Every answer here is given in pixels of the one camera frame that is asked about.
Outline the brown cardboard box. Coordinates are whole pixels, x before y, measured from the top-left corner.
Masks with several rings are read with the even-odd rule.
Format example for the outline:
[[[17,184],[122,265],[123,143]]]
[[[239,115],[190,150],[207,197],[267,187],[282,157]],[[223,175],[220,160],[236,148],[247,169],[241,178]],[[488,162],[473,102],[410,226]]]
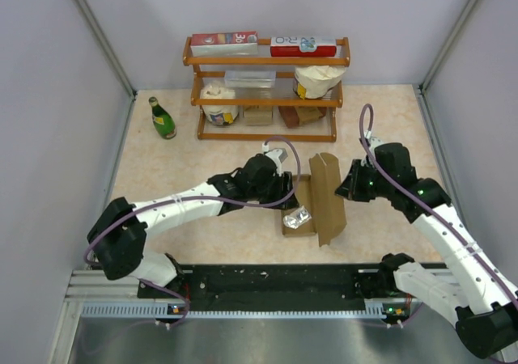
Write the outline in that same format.
[[[287,238],[316,235],[320,247],[330,245],[346,228],[344,199],[335,194],[342,183],[338,158],[321,152],[309,159],[308,174],[300,176],[295,192],[300,207],[310,219],[296,229],[282,223],[282,234]]]

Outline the small clear plastic packet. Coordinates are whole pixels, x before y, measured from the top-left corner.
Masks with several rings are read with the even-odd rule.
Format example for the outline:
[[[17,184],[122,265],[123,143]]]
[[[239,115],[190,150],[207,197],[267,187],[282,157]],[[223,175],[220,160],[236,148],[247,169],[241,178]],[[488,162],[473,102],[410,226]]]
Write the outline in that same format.
[[[311,219],[312,215],[310,214],[309,210],[304,205],[302,205],[290,213],[285,214],[282,218],[282,222],[285,227],[296,230],[309,222]]]

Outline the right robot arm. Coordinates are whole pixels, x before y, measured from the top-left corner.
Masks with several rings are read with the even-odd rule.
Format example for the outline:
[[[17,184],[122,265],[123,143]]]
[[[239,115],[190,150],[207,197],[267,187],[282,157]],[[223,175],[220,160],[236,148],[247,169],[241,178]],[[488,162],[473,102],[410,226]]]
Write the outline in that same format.
[[[365,159],[355,159],[336,189],[349,201],[388,200],[440,254],[455,286],[428,272],[406,254],[387,255],[378,275],[380,290],[401,291],[421,300],[455,329],[465,348],[488,358],[517,344],[517,287],[498,272],[469,234],[441,185],[419,178],[401,143],[377,138],[362,142]]]

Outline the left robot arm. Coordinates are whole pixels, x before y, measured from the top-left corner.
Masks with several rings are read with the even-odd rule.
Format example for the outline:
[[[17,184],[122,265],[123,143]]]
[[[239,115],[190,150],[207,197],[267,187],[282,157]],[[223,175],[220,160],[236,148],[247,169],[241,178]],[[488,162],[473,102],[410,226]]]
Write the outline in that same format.
[[[282,169],[286,158],[284,149],[272,149],[182,193],[133,204],[119,197],[108,204],[88,233],[89,252],[109,281],[134,277],[154,284],[166,296],[175,296],[184,285],[180,265],[167,253],[150,250],[147,240],[188,222],[244,207],[295,208],[292,174]]]

